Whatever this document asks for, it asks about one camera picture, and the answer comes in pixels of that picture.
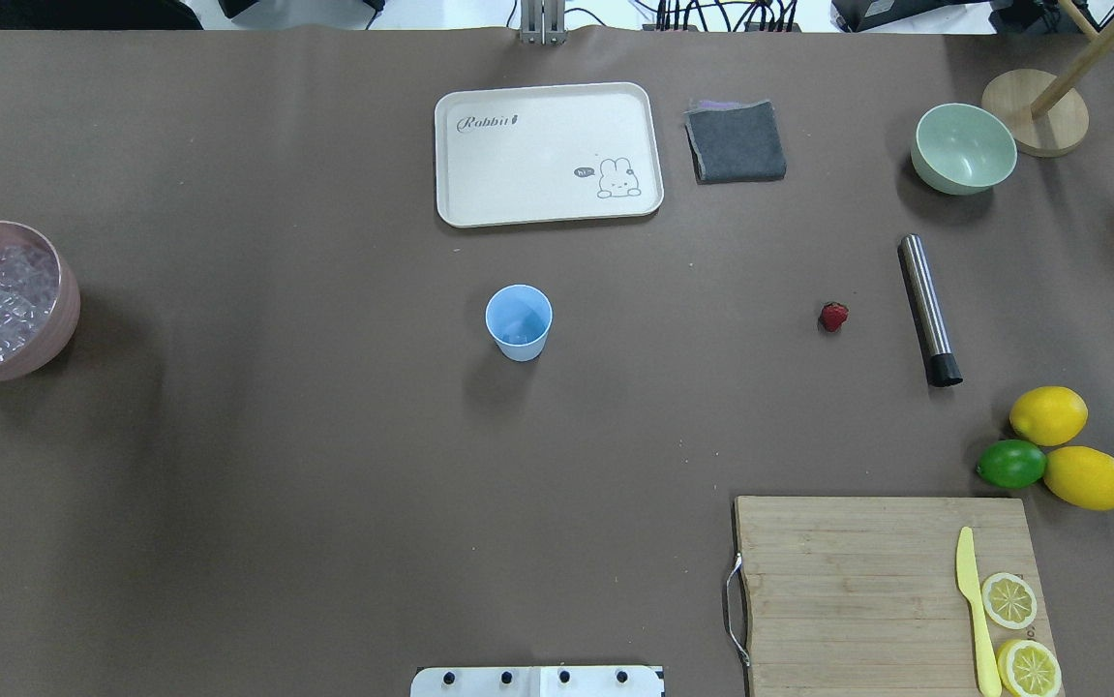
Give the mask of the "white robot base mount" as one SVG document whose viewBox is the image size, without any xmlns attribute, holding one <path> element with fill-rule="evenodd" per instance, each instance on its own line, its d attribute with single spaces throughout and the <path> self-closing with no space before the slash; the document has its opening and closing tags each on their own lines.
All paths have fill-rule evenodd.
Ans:
<svg viewBox="0 0 1114 697">
<path fill-rule="evenodd" d="M 428 667 L 416 673 L 410 696 L 664 696 L 659 667 L 534 665 Z"/>
</svg>

